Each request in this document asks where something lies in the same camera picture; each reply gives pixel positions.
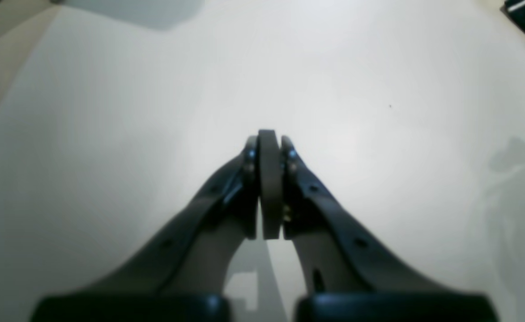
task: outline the white surface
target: white surface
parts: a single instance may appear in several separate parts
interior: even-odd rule
[[[119,265],[259,128],[405,261],[525,322],[525,36],[500,2],[106,3],[68,0],[0,106],[1,322]],[[294,253],[268,249],[290,317]]]

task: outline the bolt hole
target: bolt hole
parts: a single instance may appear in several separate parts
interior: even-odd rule
[[[173,240],[169,238],[169,239],[163,241],[163,242],[161,243],[160,247],[161,247],[162,249],[168,249],[168,248],[170,248],[172,245],[173,245]]]
[[[325,292],[326,288],[324,287],[324,279],[322,278],[322,273],[318,269],[312,271],[312,281],[314,282],[314,291],[316,293]]]
[[[354,240],[354,243],[355,243],[358,247],[360,247],[361,249],[366,249],[366,248],[368,248],[368,246],[369,246],[369,245],[368,245],[368,242],[365,241],[363,238],[360,238],[360,237],[356,238],[356,239]]]

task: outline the white table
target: white table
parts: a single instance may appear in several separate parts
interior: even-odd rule
[[[68,0],[3,98],[0,322],[120,265],[260,128],[404,261],[525,322],[525,35],[501,1],[181,3]],[[239,320],[305,293],[286,241],[229,278]]]

